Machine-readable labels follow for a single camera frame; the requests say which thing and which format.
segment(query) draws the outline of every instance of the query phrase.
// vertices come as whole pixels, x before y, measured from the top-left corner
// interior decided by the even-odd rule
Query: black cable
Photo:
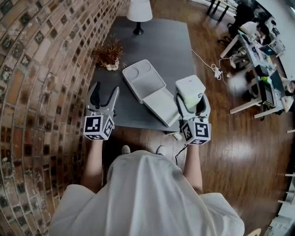
[[[176,165],[178,165],[177,158],[178,158],[179,154],[180,154],[183,150],[185,150],[187,147],[188,147],[188,145],[185,144],[185,145],[184,145],[184,148],[181,149],[180,152],[175,156]]]

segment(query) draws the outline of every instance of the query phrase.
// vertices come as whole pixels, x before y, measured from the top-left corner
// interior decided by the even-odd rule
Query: gray table
[[[142,23],[143,35],[134,35],[136,23],[126,17],[117,17],[109,35],[118,38],[124,47],[121,62],[127,66],[147,59],[161,75],[166,88],[175,93],[175,81],[195,74],[191,53],[189,32],[186,23],[152,19]],[[107,71],[97,67],[91,85],[97,81],[100,86],[100,104],[105,104],[114,87],[120,87],[116,103],[115,125],[170,132],[179,131],[179,121],[167,128],[144,104],[140,104],[127,86],[123,67]]]

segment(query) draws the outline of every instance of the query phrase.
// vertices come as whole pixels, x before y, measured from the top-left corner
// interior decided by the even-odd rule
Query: brick wall
[[[102,42],[129,0],[0,3],[0,234],[46,235],[85,160],[84,98]]]

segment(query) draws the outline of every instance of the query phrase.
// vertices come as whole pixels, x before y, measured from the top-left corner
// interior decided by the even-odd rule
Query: plant pot
[[[106,65],[108,71],[116,71],[119,68],[119,59],[116,60],[114,65]]]

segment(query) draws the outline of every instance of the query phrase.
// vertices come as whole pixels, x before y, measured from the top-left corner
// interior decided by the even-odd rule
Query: white cable
[[[251,64],[250,66],[248,66],[248,68],[245,70],[245,73],[250,69],[251,66],[253,66],[254,64]]]
[[[192,52],[198,57],[198,58],[200,58],[201,59],[201,61],[206,65],[206,66],[208,66],[213,72],[214,72],[214,76],[215,76],[215,78],[217,78],[217,80],[223,80],[223,83],[225,83],[225,84],[227,84],[225,81],[224,81],[224,78],[223,78],[223,71],[221,70],[221,65],[220,65],[220,61],[221,60],[225,60],[225,59],[231,59],[232,57],[236,57],[236,55],[239,53],[239,51],[242,49],[243,47],[241,47],[241,48],[239,48],[238,50],[237,50],[237,52],[236,52],[236,54],[234,54],[234,55],[232,55],[231,57],[229,57],[229,58],[222,58],[222,59],[220,59],[219,60],[219,63],[218,63],[218,65],[219,65],[219,67],[217,67],[215,64],[211,64],[211,66],[209,66],[205,61],[203,61],[203,59],[193,50],[193,49],[191,49],[192,50]]]

